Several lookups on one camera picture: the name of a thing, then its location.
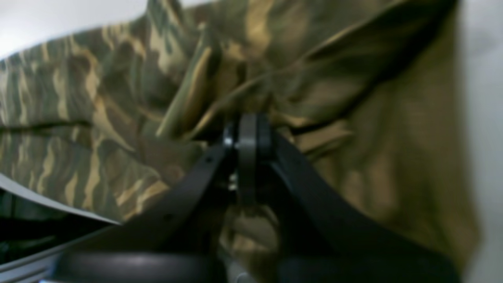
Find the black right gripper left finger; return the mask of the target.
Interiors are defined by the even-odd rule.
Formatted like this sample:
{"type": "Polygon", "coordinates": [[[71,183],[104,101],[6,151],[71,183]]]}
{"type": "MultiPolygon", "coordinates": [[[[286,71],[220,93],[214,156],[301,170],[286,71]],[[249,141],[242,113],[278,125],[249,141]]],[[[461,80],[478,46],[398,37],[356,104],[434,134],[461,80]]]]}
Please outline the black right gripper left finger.
{"type": "Polygon", "coordinates": [[[258,116],[225,129],[187,177],[154,206],[61,255],[53,283],[226,283],[216,255],[232,201],[257,201],[258,116]]]}

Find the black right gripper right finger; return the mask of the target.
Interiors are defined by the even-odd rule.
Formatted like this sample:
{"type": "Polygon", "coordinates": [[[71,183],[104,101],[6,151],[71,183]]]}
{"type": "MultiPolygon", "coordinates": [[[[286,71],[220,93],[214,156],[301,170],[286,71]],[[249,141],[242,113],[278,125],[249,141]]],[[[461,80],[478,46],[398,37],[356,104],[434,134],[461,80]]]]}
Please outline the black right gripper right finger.
{"type": "Polygon", "coordinates": [[[386,229],[335,192],[257,118],[257,201],[279,219],[279,283],[458,283],[445,256],[386,229]]]}

